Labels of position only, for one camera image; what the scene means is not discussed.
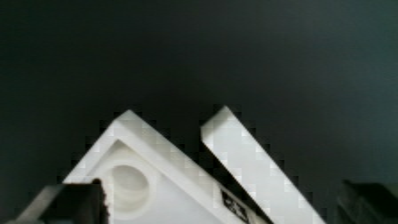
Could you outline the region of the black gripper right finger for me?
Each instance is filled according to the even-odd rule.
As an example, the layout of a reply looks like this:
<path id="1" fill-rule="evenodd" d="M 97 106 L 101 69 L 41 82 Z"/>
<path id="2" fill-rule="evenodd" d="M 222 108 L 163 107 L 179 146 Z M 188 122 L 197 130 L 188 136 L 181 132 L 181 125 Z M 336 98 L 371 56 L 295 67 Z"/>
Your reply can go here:
<path id="1" fill-rule="evenodd" d="M 343 181 L 336 224 L 398 224 L 398 183 Z"/>

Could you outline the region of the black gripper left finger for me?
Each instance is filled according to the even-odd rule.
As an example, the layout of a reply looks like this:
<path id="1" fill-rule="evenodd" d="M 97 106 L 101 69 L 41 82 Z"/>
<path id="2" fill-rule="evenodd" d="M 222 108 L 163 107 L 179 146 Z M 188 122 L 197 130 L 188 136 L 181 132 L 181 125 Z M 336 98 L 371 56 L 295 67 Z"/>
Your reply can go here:
<path id="1" fill-rule="evenodd" d="M 48 185 L 14 224 L 108 224 L 101 181 Z"/>

